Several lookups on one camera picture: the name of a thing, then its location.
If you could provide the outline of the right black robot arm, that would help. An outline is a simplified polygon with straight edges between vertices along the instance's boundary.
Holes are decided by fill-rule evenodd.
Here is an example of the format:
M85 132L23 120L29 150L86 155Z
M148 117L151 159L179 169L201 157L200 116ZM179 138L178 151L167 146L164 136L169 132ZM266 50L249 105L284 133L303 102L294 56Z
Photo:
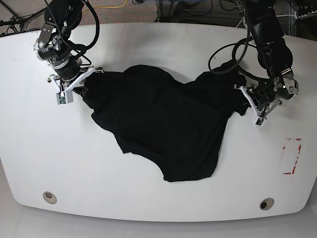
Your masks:
M75 44L69 37L82 19L82 9L87 7L92 13L95 24L95 36L89 45ZM85 53L97 42L100 34L98 16L87 0L53 0L47 4L44 24L33 48L41 61L46 61L54 70L48 82L56 86L58 104L73 102L73 93L85 95L86 78L93 73L102 72L94 67L90 60L83 63Z

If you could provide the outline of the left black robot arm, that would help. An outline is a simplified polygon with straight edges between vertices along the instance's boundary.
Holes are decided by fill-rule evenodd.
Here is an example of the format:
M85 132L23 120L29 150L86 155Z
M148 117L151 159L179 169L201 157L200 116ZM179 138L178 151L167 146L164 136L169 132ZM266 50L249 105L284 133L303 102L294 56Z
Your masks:
M275 15L273 0L238 0L240 14L250 32L249 38L236 43L232 59L236 62L236 52L242 44L255 43L260 66L268 77L254 76L241 66L237 69L243 75L257 81L256 86L242 87L241 91L249 101L260 121L278 105L281 100L290 100L299 92L298 82L292 70L293 56L283 38L284 32Z

